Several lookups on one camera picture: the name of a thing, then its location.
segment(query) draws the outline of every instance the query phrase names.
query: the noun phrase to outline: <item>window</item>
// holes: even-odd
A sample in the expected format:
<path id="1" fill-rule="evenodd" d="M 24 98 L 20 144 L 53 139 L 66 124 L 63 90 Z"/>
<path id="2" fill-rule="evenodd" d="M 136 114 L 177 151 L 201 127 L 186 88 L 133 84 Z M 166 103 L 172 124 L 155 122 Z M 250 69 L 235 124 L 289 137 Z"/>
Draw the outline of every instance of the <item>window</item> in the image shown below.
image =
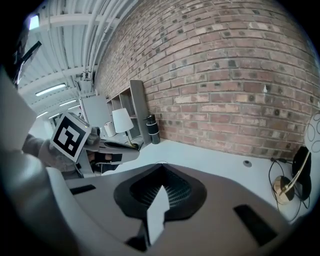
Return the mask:
<path id="1" fill-rule="evenodd" d="M 30 18 L 29 30 L 39 27 L 39 16 L 35 15 Z"/>

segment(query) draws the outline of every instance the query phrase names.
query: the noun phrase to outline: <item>black vent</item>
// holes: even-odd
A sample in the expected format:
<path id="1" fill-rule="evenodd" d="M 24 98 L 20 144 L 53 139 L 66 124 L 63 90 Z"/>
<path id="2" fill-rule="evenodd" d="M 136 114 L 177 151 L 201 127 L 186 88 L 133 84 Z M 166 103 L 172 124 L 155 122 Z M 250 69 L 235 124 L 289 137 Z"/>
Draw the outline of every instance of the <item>black vent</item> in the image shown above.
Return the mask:
<path id="1" fill-rule="evenodd" d="M 146 220 L 147 210 L 161 186 L 164 186 L 170 203 L 170 209 L 164 214 L 165 222 L 186 220 L 204 204 L 207 190 L 196 178 L 168 164 L 150 164 L 147 167 L 114 190 L 114 200 L 126 216 Z"/>
<path id="2" fill-rule="evenodd" d="M 134 183 L 130 193 L 135 200 L 149 208 L 162 185 L 168 194 L 170 208 L 177 206 L 191 194 L 190 184 L 165 168 L 152 172 Z"/>

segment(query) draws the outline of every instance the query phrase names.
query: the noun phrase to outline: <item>table lamp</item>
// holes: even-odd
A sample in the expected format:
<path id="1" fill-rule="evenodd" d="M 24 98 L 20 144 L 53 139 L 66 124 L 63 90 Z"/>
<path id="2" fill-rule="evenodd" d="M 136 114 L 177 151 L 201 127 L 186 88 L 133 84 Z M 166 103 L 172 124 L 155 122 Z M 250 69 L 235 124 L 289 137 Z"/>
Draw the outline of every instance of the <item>table lamp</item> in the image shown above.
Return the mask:
<path id="1" fill-rule="evenodd" d="M 293 179 L 290 181 L 284 176 L 278 176 L 273 184 L 276 200 L 282 205 L 289 203 L 289 201 L 291 201 L 295 196 L 293 186 L 302 173 L 309 155 L 312 154 L 314 157 L 320 158 L 320 112 L 314 114 L 306 125 L 304 132 L 304 143 L 308 149 L 308 153 L 306 154 L 300 169 Z"/>
<path id="2" fill-rule="evenodd" d="M 115 132 L 125 133 L 125 135 L 128 137 L 131 147 L 138 149 L 139 148 L 138 144 L 135 144 L 135 143 L 132 144 L 129 139 L 128 131 L 134 127 L 134 124 L 131 121 L 131 118 L 128 114 L 127 109 L 120 108 L 112 111 L 112 117 L 113 117 Z"/>

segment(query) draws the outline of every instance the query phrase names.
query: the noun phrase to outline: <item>white shelf unit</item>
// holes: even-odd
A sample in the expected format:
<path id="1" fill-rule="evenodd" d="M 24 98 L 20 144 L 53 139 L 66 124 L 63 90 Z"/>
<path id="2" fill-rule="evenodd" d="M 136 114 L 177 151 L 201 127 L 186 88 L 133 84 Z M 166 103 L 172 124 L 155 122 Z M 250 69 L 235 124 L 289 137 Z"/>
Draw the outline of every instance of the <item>white shelf unit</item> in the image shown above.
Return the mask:
<path id="1" fill-rule="evenodd" d="M 140 80 L 130 80 L 129 85 L 129 88 L 107 101 L 111 120 L 113 122 L 112 111 L 126 108 L 133 123 L 133 128 L 128 131 L 130 140 L 142 136 L 144 143 L 147 145 L 151 142 L 151 137 L 144 120 L 149 115 L 144 86 Z"/>

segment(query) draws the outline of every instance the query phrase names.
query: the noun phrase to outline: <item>white lamp shade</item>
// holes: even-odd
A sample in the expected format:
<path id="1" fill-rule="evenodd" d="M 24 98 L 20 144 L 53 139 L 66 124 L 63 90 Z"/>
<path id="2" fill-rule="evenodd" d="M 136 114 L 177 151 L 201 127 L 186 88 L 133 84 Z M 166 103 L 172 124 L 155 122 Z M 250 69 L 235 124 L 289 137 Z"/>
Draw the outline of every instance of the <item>white lamp shade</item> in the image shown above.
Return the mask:
<path id="1" fill-rule="evenodd" d="M 112 111 L 112 117 L 116 133 L 124 133 L 134 127 L 126 108 Z"/>
<path id="2" fill-rule="evenodd" d="M 320 112 L 314 114 L 306 125 L 304 143 L 312 156 L 320 158 Z"/>

